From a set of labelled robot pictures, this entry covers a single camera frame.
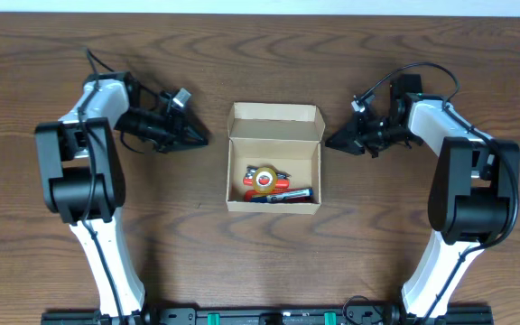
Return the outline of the cardboard box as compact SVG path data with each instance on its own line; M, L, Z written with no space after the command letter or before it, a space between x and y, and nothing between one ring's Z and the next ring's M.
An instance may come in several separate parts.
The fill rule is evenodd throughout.
M227 210L313 215L321 205L321 139L325 123L318 107L236 102L228 120ZM245 200L246 169L268 167L285 173L291 190L310 189L303 202Z

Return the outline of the red and black multitool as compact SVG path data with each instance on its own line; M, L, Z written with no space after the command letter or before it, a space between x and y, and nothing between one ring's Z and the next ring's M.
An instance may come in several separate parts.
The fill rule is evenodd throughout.
M246 174L245 174L245 177L243 178L243 183L246 186L252 186L252 176L257 169L258 168L251 167L251 166L248 166L246 168ZM278 177L278 181L276 183L275 189L288 189L290 186L290 181L288 180L288 175L281 173L281 172L277 172L277 171L275 171L275 173Z

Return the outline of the yellow tape roll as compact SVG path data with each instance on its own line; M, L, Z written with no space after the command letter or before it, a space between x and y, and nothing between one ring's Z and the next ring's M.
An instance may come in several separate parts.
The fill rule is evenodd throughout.
M252 176L252 186L259 193L269 193L275 189L278 177L275 171L268 167L258 168Z

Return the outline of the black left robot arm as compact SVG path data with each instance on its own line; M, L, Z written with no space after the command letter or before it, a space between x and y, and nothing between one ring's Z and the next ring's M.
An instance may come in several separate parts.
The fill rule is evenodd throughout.
M133 135L157 153L207 145L187 118L185 89L155 93L128 71L92 73L75 106L34 135L47 208L80 242L100 304L89 315L54 314L45 324L147 324L146 291L123 230L125 176L113 137Z

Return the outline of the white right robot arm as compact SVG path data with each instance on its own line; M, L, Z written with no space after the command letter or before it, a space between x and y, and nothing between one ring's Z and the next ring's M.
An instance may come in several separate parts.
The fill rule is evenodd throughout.
M388 116L372 108L374 91L352 101L353 115L326 146L353 155L378 154L395 144L427 144L438 162L428 199L429 243L401 288L385 324L476 323L483 311L453 310L450 297L469 265L503 242L519 210L519 145L478 130L444 95L423 91L418 74L390 82Z

